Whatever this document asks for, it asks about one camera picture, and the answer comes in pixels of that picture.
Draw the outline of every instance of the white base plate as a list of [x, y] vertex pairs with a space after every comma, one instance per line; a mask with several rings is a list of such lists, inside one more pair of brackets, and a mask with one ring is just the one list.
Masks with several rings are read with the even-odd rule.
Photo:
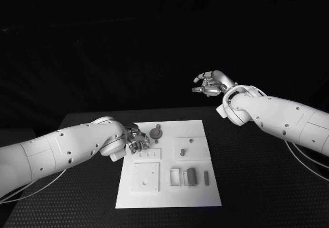
[[[130, 149], [125, 148], [127, 155], [123, 161], [115, 208], [221, 206], [211, 160], [177, 161], [175, 159], [175, 139], [206, 136], [202, 121], [147, 122], [136, 124], [138, 125], [140, 131], [144, 132], [147, 136], [156, 125], [160, 124], [162, 126], [163, 136], [159, 139], [159, 143], [156, 144], [154, 140], [150, 139], [150, 149], [162, 149], [162, 158], [160, 161], [156, 162], [159, 164], [159, 191], [131, 191], [136, 184], [136, 181], [131, 181], [134, 175], [134, 164], [151, 163], [153, 161], [136, 161]], [[198, 185], [193, 187], [183, 187], [182, 172], [189, 168], [195, 168], [196, 170]], [[170, 169], [179, 169], [180, 187], [170, 186]], [[208, 171], [209, 175], [209, 186], [205, 185], [205, 171]]]

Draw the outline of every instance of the robotic hand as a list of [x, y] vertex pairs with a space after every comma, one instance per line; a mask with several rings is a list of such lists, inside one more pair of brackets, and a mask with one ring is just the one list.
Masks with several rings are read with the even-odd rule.
[[147, 135], [131, 123], [125, 127], [108, 116], [0, 148], [0, 197], [16, 188], [71, 168], [97, 152], [117, 161], [150, 146]]
[[224, 93], [216, 111], [222, 118], [241, 126], [254, 120], [260, 129], [280, 139], [307, 147], [329, 156], [329, 114], [315, 108], [267, 96], [254, 86], [238, 85], [215, 70], [199, 74], [203, 79], [192, 91], [208, 97]]

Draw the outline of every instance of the white platform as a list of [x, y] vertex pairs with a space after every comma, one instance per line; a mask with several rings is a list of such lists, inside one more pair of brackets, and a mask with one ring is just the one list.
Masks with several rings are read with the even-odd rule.
[[[151, 128], [160, 124], [163, 136], [159, 139], [159, 143], [156, 144], [154, 140], [150, 139], [150, 149], [160, 149], [160, 157], [156, 154], [153, 158], [147, 158], [146, 152], [143, 152], [141, 155], [138, 152], [131, 155], [130, 149], [125, 148], [127, 155], [123, 161], [115, 208], [221, 206], [216, 179], [209, 159], [209, 149], [208, 144], [205, 147], [206, 141], [202, 139], [202, 137], [206, 136], [202, 121], [147, 122], [136, 124], [138, 125], [141, 132], [147, 135]], [[177, 157], [176, 150], [179, 148], [175, 149], [175, 141], [179, 141], [179, 147], [189, 146], [185, 157], [188, 161], [185, 161], [185, 159], [182, 161], [182, 158]], [[188, 152], [192, 151], [192, 148], [198, 148], [198, 150], [190, 153], [193, 154], [190, 161]], [[201, 156], [195, 154], [199, 150], [202, 150]], [[138, 174], [136, 174], [136, 164], [140, 164], [137, 166], [143, 166], [141, 170], [146, 172], [146, 174], [141, 174], [138, 178]], [[156, 178], [156, 176], [153, 176], [156, 174], [153, 169], [156, 167], [159, 167], [159, 183], [157, 187], [153, 188]], [[198, 185], [193, 187], [183, 187], [182, 172], [185, 172], [189, 168], [195, 168], [196, 170]], [[170, 186], [170, 169], [179, 169], [180, 186]], [[209, 175], [209, 186], [205, 185], [205, 171], [208, 171]]]

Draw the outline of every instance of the black table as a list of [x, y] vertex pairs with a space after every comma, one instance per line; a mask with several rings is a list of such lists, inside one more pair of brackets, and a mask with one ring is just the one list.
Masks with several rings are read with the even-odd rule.
[[[235, 126], [216, 107], [72, 113], [59, 128], [111, 116], [123, 124], [202, 120], [222, 207], [115, 209], [123, 160], [100, 154], [22, 200], [6, 227], [329, 227], [329, 186], [286, 143], [250, 122]], [[39, 180], [23, 196], [58, 174]]]

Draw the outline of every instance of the small cylinder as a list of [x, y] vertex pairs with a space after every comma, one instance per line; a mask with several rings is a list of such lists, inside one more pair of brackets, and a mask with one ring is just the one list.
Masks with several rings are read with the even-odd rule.
[[193, 168], [188, 169], [188, 182], [189, 182], [189, 186], [196, 186], [198, 185], [196, 174], [195, 174], [195, 169]]
[[208, 172], [205, 171], [205, 185], [209, 185], [209, 176], [208, 176]]

